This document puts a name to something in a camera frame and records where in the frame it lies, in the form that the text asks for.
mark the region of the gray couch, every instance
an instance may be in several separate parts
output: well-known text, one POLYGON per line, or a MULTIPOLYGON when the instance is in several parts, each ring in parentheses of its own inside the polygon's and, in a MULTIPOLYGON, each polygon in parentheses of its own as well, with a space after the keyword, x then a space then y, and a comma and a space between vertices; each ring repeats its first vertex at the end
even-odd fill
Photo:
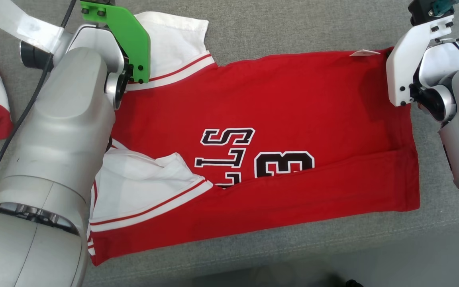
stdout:
MULTIPOLYGON (((206 47, 217 63, 224 65, 270 54, 390 47, 410 28, 409 1, 117 0, 117 4, 134 13, 160 11, 209 20, 206 47)), ((30 15, 53 24, 61 22, 68 5, 67 0, 15 2, 30 15)), ((454 35, 459 36, 459 4, 456 11, 454 35)), ((75 31, 81 23, 77 5, 67 29, 75 31)), ((18 40, 1 30, 0 73, 15 120, 31 96, 40 71, 22 66, 18 59, 18 40)), ((132 254, 109 260, 99 267, 90 264, 84 285, 144 286, 157 280, 364 249, 423 232, 450 232, 459 226, 459 191, 452 184, 437 135, 438 125, 416 107, 412 110, 421 170, 419 210, 363 214, 132 254)), ((6 163, 4 160, 0 171, 6 163)))

